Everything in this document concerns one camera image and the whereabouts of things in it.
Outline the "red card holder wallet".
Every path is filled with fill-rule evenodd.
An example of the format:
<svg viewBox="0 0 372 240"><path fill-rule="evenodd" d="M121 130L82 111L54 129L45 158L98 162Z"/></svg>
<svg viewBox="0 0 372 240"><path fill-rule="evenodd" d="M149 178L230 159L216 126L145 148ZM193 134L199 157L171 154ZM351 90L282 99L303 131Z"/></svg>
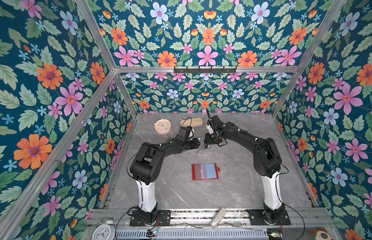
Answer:
<svg viewBox="0 0 372 240"><path fill-rule="evenodd" d="M220 169L216 163L192 164L193 181L217 180Z"/></svg>

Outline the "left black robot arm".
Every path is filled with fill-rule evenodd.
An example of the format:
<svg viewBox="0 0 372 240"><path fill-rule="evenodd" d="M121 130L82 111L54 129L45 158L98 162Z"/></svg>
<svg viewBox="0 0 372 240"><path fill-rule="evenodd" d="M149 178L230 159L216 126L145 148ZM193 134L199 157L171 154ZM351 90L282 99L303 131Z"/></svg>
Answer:
<svg viewBox="0 0 372 240"><path fill-rule="evenodd" d="M192 127L180 127L179 133L165 143L143 143L130 164L128 174L139 188L139 203L135 214L145 225L153 225L158 219L158 202L155 181L160 175L164 159L200 147Z"/></svg>

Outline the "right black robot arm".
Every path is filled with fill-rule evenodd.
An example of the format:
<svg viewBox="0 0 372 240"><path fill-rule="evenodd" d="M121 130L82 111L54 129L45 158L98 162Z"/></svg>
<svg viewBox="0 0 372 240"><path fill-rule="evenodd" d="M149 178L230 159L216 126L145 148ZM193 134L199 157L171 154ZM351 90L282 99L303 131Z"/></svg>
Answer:
<svg viewBox="0 0 372 240"><path fill-rule="evenodd" d="M262 217L269 225L277 223L285 211L285 204L280 195L280 174L282 159L275 141L250 134L232 122L224 123L218 116L207 112L207 130L204 146L222 147L227 140L235 142L253 154L253 166L262 177L264 188L264 211Z"/></svg>

